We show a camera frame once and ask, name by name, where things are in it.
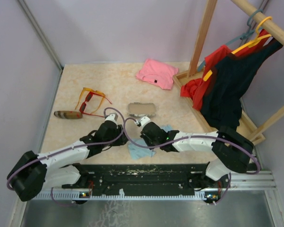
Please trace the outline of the light blue cloth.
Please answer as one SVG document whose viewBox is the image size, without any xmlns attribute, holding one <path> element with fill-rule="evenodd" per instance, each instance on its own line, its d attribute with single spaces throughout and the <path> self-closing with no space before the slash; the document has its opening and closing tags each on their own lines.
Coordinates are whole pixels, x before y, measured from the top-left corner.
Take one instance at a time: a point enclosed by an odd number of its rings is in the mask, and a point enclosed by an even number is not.
<svg viewBox="0 0 284 227">
<path fill-rule="evenodd" d="M 128 150 L 131 155 L 131 158 L 134 160 L 137 160 L 143 157 L 153 157 L 156 154 L 154 150 L 138 147 L 134 145 L 132 142 L 129 142 Z"/>
<path fill-rule="evenodd" d="M 165 132 L 169 132 L 169 131 L 173 130 L 172 126 L 169 125 L 169 124 L 168 125 L 162 125 L 162 126 L 160 126 L 160 128 L 163 129 Z"/>
</svg>

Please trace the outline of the map print glasses case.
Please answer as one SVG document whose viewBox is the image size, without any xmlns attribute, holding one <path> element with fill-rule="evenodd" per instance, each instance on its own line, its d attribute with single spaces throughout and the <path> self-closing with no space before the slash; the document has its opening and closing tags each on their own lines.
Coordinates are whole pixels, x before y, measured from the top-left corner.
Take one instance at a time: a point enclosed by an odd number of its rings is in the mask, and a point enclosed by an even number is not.
<svg viewBox="0 0 284 227">
<path fill-rule="evenodd" d="M 154 117 L 156 110 L 154 103 L 133 102 L 127 106 L 127 115 L 131 117 Z"/>
</svg>

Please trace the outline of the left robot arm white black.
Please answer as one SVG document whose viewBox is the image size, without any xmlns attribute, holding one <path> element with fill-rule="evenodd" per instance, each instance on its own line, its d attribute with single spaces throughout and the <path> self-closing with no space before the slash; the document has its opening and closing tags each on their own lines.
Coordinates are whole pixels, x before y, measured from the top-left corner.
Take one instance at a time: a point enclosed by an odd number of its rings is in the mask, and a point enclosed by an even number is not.
<svg viewBox="0 0 284 227">
<path fill-rule="evenodd" d="M 21 201 L 29 201 L 48 188 L 68 185 L 82 188 L 88 184 L 89 176 L 80 162 L 127 141 L 122 125 L 105 120 L 97 130 L 64 148 L 41 154 L 25 152 L 7 176 L 7 188 Z"/>
</svg>

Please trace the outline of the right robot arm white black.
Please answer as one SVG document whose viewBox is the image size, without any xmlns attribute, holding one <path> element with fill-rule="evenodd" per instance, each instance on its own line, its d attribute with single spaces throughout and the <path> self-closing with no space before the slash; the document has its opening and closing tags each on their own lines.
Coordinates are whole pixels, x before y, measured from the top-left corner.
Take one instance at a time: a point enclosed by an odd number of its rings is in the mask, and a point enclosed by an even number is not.
<svg viewBox="0 0 284 227">
<path fill-rule="evenodd" d="M 222 126 L 218 131 L 200 134 L 164 131 L 152 121 L 143 122 L 141 126 L 141 138 L 149 147 L 156 146 L 166 152 L 213 152 L 217 158 L 207 164 L 202 175 L 202 182 L 207 187 L 215 186 L 230 172 L 247 172 L 254 145 L 230 127 Z"/>
</svg>

